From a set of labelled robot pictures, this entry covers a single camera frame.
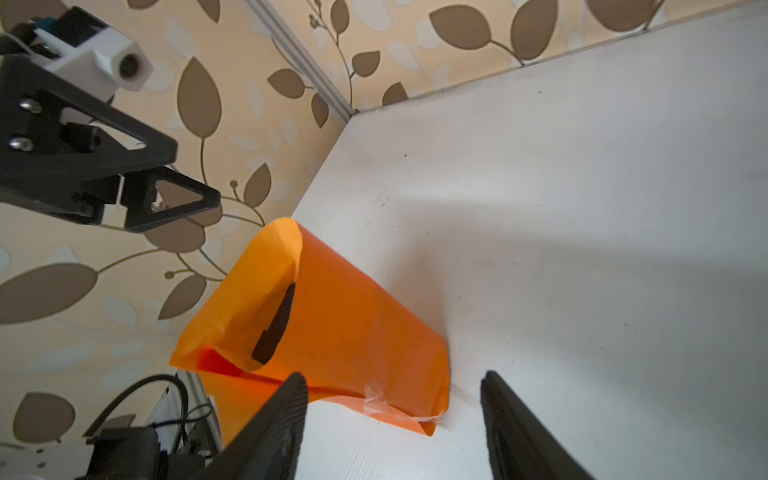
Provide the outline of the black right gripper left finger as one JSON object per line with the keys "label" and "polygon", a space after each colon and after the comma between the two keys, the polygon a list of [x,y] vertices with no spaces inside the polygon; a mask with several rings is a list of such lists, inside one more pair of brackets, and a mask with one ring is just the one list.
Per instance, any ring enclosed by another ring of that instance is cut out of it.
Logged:
{"label": "black right gripper left finger", "polygon": [[295,478],[309,391],[291,374],[235,439],[203,471],[209,480]]}

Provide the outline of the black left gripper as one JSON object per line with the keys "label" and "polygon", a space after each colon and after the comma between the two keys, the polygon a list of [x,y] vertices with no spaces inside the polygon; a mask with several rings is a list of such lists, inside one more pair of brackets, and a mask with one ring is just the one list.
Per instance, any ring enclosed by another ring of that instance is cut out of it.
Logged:
{"label": "black left gripper", "polygon": [[17,54],[1,66],[1,201],[80,225],[107,204],[144,233],[220,206],[220,193],[171,168],[178,143]]}

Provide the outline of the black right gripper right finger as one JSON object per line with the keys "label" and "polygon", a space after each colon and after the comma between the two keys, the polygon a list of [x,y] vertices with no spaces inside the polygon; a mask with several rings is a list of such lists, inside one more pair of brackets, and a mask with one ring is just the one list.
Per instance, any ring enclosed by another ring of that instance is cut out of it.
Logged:
{"label": "black right gripper right finger", "polygon": [[591,477],[497,372],[481,381],[480,401],[495,480]]}

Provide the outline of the dark navy gift box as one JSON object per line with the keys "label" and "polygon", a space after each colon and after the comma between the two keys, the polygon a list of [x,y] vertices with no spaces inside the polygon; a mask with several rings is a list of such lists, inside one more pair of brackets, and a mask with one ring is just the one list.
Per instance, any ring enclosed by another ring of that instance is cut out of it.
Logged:
{"label": "dark navy gift box", "polygon": [[265,365],[273,357],[288,326],[295,295],[295,284],[291,284],[283,297],[283,300],[274,315],[269,327],[260,335],[251,358]]}

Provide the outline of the clear adhesive tape piece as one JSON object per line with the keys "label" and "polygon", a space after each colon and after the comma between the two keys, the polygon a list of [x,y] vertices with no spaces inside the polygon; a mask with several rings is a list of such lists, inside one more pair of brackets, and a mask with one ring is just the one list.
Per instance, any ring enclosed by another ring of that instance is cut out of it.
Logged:
{"label": "clear adhesive tape piece", "polygon": [[366,416],[383,416],[394,421],[418,422],[439,424],[442,421],[443,414],[431,416],[411,415],[404,410],[391,405],[376,380],[364,387],[364,400],[362,410]]}

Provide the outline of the orange wrapping paper sheet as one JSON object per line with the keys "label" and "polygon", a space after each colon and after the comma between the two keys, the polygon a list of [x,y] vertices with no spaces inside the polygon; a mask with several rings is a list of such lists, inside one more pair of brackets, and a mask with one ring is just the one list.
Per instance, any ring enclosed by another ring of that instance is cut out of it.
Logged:
{"label": "orange wrapping paper sheet", "polygon": [[[295,284],[290,320],[268,363],[252,351]],[[411,415],[445,414],[450,364],[444,338],[374,280],[290,218],[264,227],[181,334],[170,363],[197,374],[232,441],[287,378],[304,376],[313,401],[363,414],[376,380]],[[380,422],[432,435],[438,424]]]}

